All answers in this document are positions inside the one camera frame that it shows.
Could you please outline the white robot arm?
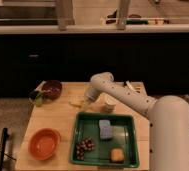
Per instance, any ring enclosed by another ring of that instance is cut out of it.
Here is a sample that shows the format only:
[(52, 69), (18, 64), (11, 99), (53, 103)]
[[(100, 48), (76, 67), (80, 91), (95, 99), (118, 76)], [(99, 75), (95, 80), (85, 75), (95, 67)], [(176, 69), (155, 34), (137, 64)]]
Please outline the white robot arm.
[(159, 99), (137, 93), (114, 82), (110, 72), (95, 74), (84, 99), (95, 102), (106, 93), (150, 122), (150, 171), (189, 171), (189, 103), (166, 95)]

